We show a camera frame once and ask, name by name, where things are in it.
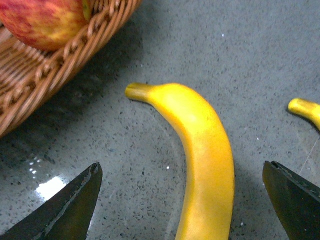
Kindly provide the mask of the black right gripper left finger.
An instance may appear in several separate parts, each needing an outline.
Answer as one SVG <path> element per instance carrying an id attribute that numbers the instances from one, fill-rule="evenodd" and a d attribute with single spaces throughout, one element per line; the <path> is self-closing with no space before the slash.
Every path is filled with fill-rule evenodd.
<path id="1" fill-rule="evenodd" d="M 19 221 L 2 240 L 85 240 L 97 204 L 103 170 L 95 162 L 39 208 Z"/>

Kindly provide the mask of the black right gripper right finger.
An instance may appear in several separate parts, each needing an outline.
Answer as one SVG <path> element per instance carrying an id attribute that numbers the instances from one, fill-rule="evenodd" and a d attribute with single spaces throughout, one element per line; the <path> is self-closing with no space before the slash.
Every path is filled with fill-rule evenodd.
<path id="1" fill-rule="evenodd" d="M 265 161 L 262 180 L 290 240 L 320 238 L 320 188 L 277 161 Z"/>

